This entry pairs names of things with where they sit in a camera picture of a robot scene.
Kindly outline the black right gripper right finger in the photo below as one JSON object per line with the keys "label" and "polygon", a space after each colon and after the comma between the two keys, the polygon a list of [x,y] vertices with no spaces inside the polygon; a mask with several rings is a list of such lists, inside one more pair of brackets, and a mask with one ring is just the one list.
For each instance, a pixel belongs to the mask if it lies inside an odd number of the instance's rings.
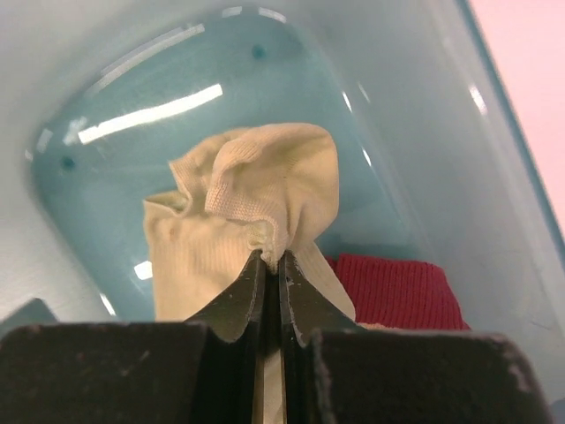
{"label": "black right gripper right finger", "polygon": [[470,331],[369,330],[327,300],[286,252],[279,263],[289,423],[548,423],[529,361]]}

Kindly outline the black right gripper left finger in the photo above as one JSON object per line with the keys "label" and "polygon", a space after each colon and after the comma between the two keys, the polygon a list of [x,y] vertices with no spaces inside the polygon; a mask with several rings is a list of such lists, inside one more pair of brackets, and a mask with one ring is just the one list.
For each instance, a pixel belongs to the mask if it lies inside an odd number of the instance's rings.
{"label": "black right gripper left finger", "polygon": [[4,423],[258,423],[266,267],[184,322],[19,327],[1,341]]}

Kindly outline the cream sock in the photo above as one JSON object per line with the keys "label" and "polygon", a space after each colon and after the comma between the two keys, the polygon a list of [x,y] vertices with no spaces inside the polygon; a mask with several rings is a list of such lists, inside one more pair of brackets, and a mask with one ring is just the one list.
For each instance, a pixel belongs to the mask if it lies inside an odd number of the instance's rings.
{"label": "cream sock", "polygon": [[343,314],[353,303],[316,246],[339,209],[335,143],[317,125],[238,128],[169,165],[176,188],[144,199],[154,314],[185,320],[230,286],[259,250],[270,270],[286,251]]}

